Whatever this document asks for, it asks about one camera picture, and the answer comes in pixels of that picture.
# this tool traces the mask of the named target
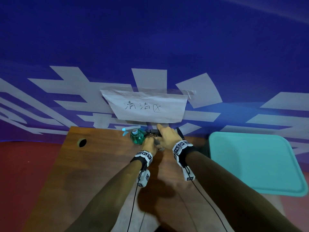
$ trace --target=spray bottle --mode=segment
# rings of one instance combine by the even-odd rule
[[[137,144],[137,145],[143,144],[143,141],[145,140],[146,132],[141,130],[140,126],[125,127],[125,128],[122,128],[122,131],[124,131],[122,136],[124,136],[127,133],[129,133],[128,131],[131,131],[130,132],[130,138],[131,138],[132,142],[134,144]]]

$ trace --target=hand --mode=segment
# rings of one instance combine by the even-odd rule
[[[155,139],[160,141],[160,145],[166,149],[171,150],[177,142],[182,140],[175,129],[171,129],[170,127],[164,128],[161,124],[157,124],[157,129],[160,131],[162,137],[155,137]]]
[[[155,146],[155,138],[154,136],[148,136],[145,138],[143,144],[141,145],[142,151],[149,151],[152,156],[157,153],[157,147]]]

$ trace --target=wooden table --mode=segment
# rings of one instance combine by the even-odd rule
[[[77,142],[87,140],[84,147]],[[186,137],[196,146],[202,138]],[[89,201],[140,150],[121,131],[71,127],[24,231],[64,231]],[[172,153],[157,152],[149,166],[150,179],[138,188],[129,231],[225,231],[213,209],[183,179]],[[203,195],[215,207],[228,231],[233,231],[224,215],[196,181]],[[133,206],[133,186],[112,231],[126,231]]]

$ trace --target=teal tray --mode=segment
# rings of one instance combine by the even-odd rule
[[[281,136],[214,132],[211,159],[259,193],[304,196],[308,185],[289,142]]]

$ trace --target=paper sign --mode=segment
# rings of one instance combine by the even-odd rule
[[[181,122],[187,95],[101,90],[120,120],[155,123]]]

